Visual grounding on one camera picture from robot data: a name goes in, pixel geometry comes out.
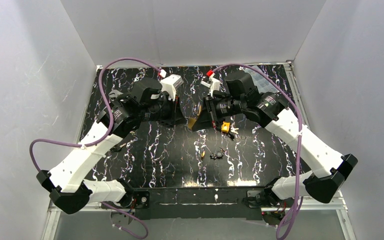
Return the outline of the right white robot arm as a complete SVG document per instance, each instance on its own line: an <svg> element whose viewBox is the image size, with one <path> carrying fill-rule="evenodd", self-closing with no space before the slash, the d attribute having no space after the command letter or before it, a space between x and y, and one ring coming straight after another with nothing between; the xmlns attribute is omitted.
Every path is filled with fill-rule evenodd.
<svg viewBox="0 0 384 240"><path fill-rule="evenodd" d="M252 122L280 138L309 166L309 171L291 177L276 177L260 193L247 199L258 206L274 206L278 202L299 196L310 196L318 202L329 203L348 179L358 163L352 154L342 154L318 138L289 108L280 93L260 93L252 76L239 70L226 77L228 92L220 91L220 82L209 71L202 85L209 94L198 106L196 119L189 121L192 131L216 129L228 134L228 117L243 114Z"/></svg>

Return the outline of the yellow padlock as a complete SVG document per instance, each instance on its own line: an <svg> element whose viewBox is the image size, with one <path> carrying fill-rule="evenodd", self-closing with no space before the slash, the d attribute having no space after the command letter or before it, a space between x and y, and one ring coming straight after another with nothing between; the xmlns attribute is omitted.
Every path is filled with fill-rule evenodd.
<svg viewBox="0 0 384 240"><path fill-rule="evenodd" d="M233 123L224 121L221 124L221 132L233 141L235 140L236 135L238 135L238 128L235 127Z"/></svg>

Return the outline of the large brass padlock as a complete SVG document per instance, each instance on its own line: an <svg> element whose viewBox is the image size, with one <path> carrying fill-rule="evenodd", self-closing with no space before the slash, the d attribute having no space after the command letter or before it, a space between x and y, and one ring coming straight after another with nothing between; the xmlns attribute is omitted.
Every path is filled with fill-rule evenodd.
<svg viewBox="0 0 384 240"><path fill-rule="evenodd" d="M196 108L196 115L199 117L202 113L203 104L201 102L198 103Z"/></svg>

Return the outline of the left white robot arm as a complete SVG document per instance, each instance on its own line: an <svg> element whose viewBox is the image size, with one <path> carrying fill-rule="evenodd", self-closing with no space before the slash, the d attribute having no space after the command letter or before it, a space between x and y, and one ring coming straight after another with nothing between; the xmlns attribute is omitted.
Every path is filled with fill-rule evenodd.
<svg viewBox="0 0 384 240"><path fill-rule="evenodd" d="M122 204L133 189L124 180L92 181L85 177L110 150L143 122L158 122L173 128L187 120L181 112L177 91L181 76L156 80L145 77L135 82L129 92L112 90L110 108L104 108L86 136L64 160L51 170L41 170L36 178L49 192L51 201L66 214L74 214L87 204L114 202Z"/></svg>

